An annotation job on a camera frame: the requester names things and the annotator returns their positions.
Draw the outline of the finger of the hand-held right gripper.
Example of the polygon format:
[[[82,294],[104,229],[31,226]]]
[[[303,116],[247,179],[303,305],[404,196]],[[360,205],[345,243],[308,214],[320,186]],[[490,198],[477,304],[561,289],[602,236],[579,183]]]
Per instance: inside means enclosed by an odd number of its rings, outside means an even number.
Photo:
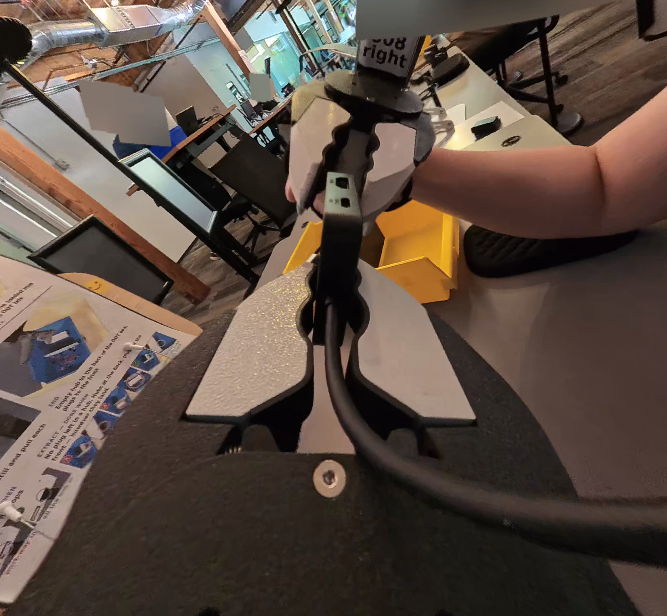
[[[411,200],[413,173],[436,142],[435,128],[427,113],[406,122],[378,123],[374,136],[378,147],[371,154],[363,181],[362,218],[377,218]]]
[[[325,95],[294,95],[288,153],[288,189],[297,215],[321,192],[327,157],[335,157],[349,133],[352,115]]]

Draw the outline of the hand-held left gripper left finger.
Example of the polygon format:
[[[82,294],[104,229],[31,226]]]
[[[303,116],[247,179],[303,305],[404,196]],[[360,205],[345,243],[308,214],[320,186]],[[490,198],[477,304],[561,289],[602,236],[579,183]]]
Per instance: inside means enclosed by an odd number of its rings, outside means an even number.
[[[314,265],[301,265],[238,307],[187,409],[189,420],[240,424],[278,404],[303,422],[313,406],[313,345],[303,315],[312,312]]]

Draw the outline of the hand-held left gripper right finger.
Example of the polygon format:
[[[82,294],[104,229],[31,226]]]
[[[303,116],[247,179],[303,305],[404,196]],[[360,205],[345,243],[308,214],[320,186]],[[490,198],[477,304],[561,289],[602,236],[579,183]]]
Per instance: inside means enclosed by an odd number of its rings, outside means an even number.
[[[476,415],[425,308],[370,264],[357,265],[349,373],[419,425],[472,425]]]

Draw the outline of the yellow plastic bin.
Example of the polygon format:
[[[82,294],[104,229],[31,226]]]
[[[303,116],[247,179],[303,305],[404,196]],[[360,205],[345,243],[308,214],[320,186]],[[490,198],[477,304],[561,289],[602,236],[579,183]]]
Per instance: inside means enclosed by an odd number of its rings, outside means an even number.
[[[415,201],[381,213],[360,249],[361,261],[423,305],[450,298],[459,255],[459,220]]]

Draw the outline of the black square hub lead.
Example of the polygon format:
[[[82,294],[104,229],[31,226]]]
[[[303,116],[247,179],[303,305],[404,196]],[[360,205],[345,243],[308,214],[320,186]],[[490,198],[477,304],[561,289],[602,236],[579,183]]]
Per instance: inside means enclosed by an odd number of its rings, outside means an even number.
[[[356,452],[397,485],[440,509],[535,544],[619,562],[666,566],[666,500],[527,499],[447,477],[402,458],[363,420],[341,365],[338,311],[326,301],[325,371],[329,397]]]

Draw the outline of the person's right forearm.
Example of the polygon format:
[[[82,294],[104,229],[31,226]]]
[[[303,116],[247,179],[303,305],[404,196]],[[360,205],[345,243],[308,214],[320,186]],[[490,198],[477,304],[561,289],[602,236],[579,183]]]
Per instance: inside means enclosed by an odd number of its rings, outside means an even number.
[[[666,220],[666,89],[594,145],[434,150],[412,199],[473,225],[535,239],[594,237]]]

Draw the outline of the instruction sheet on stand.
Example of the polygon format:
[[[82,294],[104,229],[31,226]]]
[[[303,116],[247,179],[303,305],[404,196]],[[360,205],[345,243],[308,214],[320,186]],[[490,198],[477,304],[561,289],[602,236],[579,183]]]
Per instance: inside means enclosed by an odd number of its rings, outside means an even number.
[[[79,272],[59,274],[58,277],[69,280],[70,282],[86,289],[87,281],[93,278],[97,278],[96,276]],[[140,314],[149,320],[153,320],[163,326],[166,326],[171,330],[176,330],[195,338],[201,335],[203,332],[202,328],[195,323],[182,318],[159,305],[147,301],[140,296],[128,292],[127,290],[124,290],[123,288],[118,287],[106,280],[104,281],[107,284],[107,290],[104,294],[99,294],[100,296],[103,296],[106,299],[111,300],[130,311],[134,311],[135,313]]]

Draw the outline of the printed instruction sheet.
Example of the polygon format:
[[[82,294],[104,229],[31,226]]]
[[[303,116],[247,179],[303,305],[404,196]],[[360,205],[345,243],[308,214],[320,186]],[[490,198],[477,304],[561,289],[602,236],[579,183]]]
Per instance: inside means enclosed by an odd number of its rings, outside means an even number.
[[[195,339],[1,257],[1,606],[46,559],[122,415]]]

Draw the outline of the silver ventilation duct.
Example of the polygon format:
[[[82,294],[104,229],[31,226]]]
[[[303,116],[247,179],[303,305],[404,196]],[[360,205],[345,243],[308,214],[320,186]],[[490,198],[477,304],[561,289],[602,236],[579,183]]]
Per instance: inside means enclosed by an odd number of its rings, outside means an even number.
[[[85,19],[44,21],[29,25],[32,47],[23,60],[28,66],[62,47],[94,43],[105,48],[148,41],[194,21],[209,0],[182,0],[170,8],[156,5],[88,7]]]

